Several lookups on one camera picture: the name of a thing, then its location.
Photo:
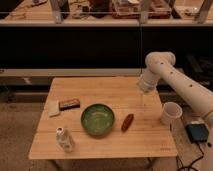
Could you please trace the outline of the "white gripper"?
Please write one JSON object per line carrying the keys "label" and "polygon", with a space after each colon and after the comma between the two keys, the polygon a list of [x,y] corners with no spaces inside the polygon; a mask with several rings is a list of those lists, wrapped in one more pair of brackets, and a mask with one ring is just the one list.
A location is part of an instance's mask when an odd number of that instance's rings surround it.
{"label": "white gripper", "polygon": [[142,95],[143,107],[147,105],[147,94],[156,89],[158,80],[154,77],[146,77],[142,75],[139,79],[138,86],[144,92]]}

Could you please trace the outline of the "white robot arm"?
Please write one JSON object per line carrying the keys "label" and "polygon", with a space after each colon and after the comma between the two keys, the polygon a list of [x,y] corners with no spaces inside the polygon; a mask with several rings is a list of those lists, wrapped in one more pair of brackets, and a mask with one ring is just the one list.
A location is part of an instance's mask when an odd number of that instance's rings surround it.
{"label": "white robot arm", "polygon": [[172,52],[151,52],[146,56],[146,68],[138,85],[144,93],[156,89],[163,79],[206,122],[213,127],[213,92],[174,68]]}

